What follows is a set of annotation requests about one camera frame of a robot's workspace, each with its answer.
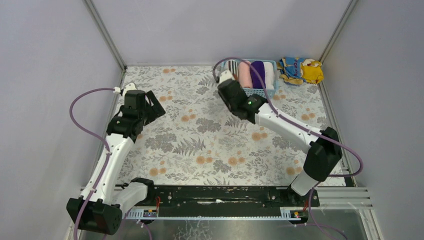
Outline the purple towel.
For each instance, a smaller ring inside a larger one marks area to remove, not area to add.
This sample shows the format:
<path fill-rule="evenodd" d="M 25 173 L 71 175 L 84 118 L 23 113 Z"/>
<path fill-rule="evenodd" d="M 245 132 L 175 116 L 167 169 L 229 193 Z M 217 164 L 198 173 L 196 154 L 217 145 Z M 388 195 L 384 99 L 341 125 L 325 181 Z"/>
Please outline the purple towel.
<path fill-rule="evenodd" d="M 253 89 L 263 89 L 262 81 L 265 79 L 265 65 L 263 61 L 253 61 L 250 64 L 250 77 Z"/>

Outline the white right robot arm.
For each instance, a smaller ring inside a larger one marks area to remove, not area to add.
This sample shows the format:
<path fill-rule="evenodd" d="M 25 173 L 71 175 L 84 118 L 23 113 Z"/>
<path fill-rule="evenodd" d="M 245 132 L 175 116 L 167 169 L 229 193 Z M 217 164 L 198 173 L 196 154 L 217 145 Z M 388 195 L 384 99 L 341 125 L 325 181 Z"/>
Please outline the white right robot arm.
<path fill-rule="evenodd" d="M 311 127 L 273 107 L 258 94 L 248 96 L 235 80 L 225 80 L 218 84 L 217 89 L 234 116 L 268 128 L 306 154 L 302 171 L 289 185 L 299 196 L 305 196 L 317 183 L 325 181 L 342 158 L 337 144 L 338 134 L 334 129 Z"/>

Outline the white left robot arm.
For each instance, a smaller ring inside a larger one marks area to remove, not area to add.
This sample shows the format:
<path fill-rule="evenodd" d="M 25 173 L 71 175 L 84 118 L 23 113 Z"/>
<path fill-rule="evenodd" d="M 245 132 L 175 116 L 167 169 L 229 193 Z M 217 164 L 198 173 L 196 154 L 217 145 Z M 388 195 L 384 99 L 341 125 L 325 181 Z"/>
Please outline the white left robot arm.
<path fill-rule="evenodd" d="M 78 198 L 70 198 L 66 205 L 74 223 L 75 240 L 80 230 L 100 233 L 105 237 L 114 235 L 133 206 L 139 202 L 155 203 L 158 200 L 154 193 L 154 182 L 146 178 L 134 178 L 119 193 L 115 193 L 115 186 L 124 160 L 143 128 L 166 111 L 152 91 L 122 90 L 118 87 L 113 91 L 124 97 L 124 104 L 108 123 L 105 137 L 86 129 L 75 120 L 73 108 L 86 93 L 78 96 L 69 107 L 73 123 L 104 145 L 88 184 Z"/>

